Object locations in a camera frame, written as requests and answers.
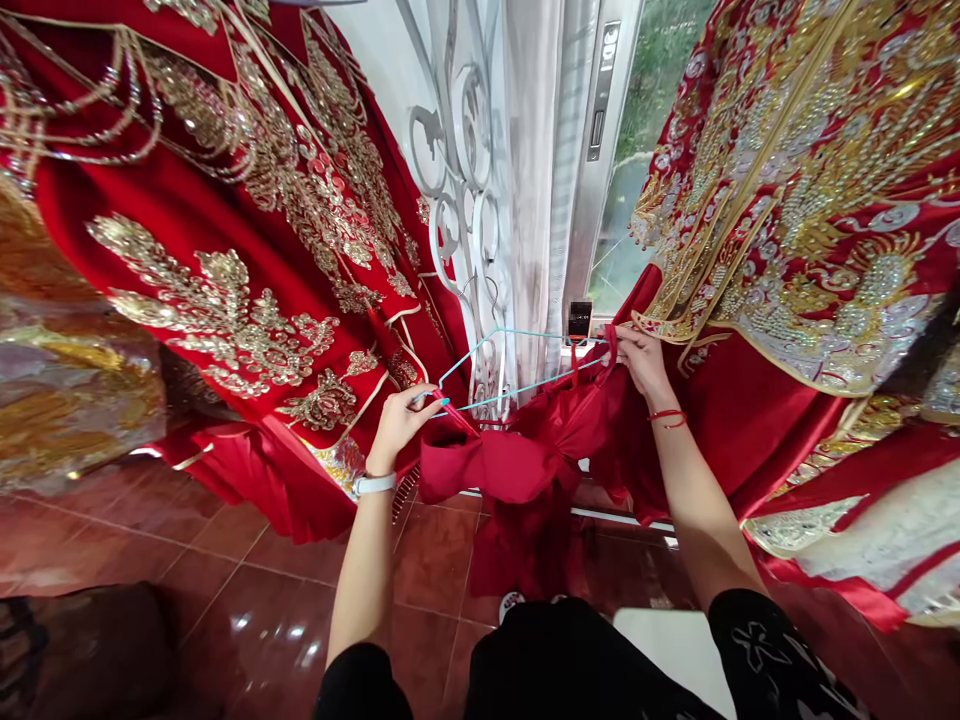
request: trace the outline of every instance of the watch strap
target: watch strap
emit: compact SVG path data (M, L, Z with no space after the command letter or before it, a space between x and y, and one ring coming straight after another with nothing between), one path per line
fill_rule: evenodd
M369 495L370 493L393 490L393 488L396 487L396 484L396 473L390 473L389 475L384 475L381 478L368 478L363 476L357 479L357 482L354 484L354 490L356 491L357 495Z

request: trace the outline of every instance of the white sneaker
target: white sneaker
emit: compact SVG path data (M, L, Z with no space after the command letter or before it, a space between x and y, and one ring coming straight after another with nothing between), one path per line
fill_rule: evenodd
M507 616L508 610L526 601L523 594L516 590L504 595L503 600L500 601L500 624L503 625L503 619Z

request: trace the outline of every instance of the white wall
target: white wall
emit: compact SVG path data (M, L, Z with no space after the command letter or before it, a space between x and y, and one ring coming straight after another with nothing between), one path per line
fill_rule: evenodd
M410 0L424 43L430 47L427 0ZM326 12L350 43L367 76L390 130L410 157L407 113L414 105L435 110L433 92L407 35L395 0L367 0L355 5L331 5Z

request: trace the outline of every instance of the dress sleeve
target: dress sleeve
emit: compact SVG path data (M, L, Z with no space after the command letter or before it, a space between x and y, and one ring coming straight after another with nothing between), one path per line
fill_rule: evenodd
M313 720L413 720L393 679L390 657L372 643L353 645L333 661L320 684Z
M741 720L872 717L770 598L727 590L714 598L708 619Z

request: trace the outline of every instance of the blue plastic hanger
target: blue plastic hanger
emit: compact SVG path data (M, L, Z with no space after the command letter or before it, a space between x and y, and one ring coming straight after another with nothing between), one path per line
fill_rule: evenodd
M440 376L440 380L437 381L437 385L440 386L440 389L441 389L441 390L443 389L443 381L446 380L448 377L450 377L450 375L453 373L454 370L456 370L458 367L460 367L470 356L472 356L477 350L479 350L480 347L481 347L485 342L487 342L490 338L492 338L492 337L493 337L494 335L496 335L498 332L514 333L515 335L530 335L530 336L532 336L532 337L544 337L544 338L549 338L549 339L552 339L552 340L570 340L571 343L573 342L573 339L572 339L569 335L548 335L547 333L535 333L535 332L530 332L529 330L511 330L510 328L496 327L496 328L494 328L488 335L486 335L483 339L481 339L480 342L478 342L476 345L474 345L472 348L470 348L470 350L467 352L466 355L464 355L462 358L460 358L459 360L457 360L457 362L455 362L455 363L453 364L453 367L451 367L451 368L450 368L449 370L447 370L443 375ZM605 340L604 338L590 338L590 337L588 337L588 338L582 338L582 339L580 339L579 342L577 342L576 346L577 346L577 347L582 347L582 346L585 346L587 343L591 343L591 342L606 342L606 340ZM585 368L585 367L590 367L591 365L596 365L596 364L597 364L598 362L600 362L601 360L603 360L602 357L601 357L601 358L597 358L596 360L591 360L590 362L586 363L585 365L578 365L578 366L577 366L577 370L580 370L580 369ZM541 380L540 382L535 382L535 383L533 383L532 385L527 385L526 387L522 387L522 388L520 388L520 389L518 389L518 390L511 390L510 392L506 392L506 393L503 393L502 395L497 395L496 397L488 398L488 399L486 399L486 400L481 400L480 402L472 403L471 405L464 405L463 407L457 408L457 410L471 410L471 409L473 409L473 408L475 408L475 407L480 407L481 405L486 405L487 403L496 402L497 400L500 400L500 399L502 399L502 398L511 397L511 396L513 396L513 395L519 395L520 393L526 392L527 390L532 390L533 388L539 387L540 385L546 385L547 383L554 382L554 381L556 381L556 380L559 380L559 379L562 378L562 377L566 377L567 375L571 375L571 374L573 374L573 372L574 372L574 370L572 370L572 369L571 369L571 370L567 370L566 372L562 372L562 373L560 373L559 375L554 375L553 377L549 377L549 378L547 378L546 380ZM415 404L418 403L421 399L423 399L424 397L426 397L426 396L429 395L429 394L430 394L430 391L427 391L427 392L424 392L424 393L420 393L420 395L418 395L416 398L414 398L414 400L413 400L413 402L411 403L411 405L415 405ZM443 417L443 416L446 415L446 414L447 414L447 413L438 413L438 414L434 415L433 417L434 417L434 418Z

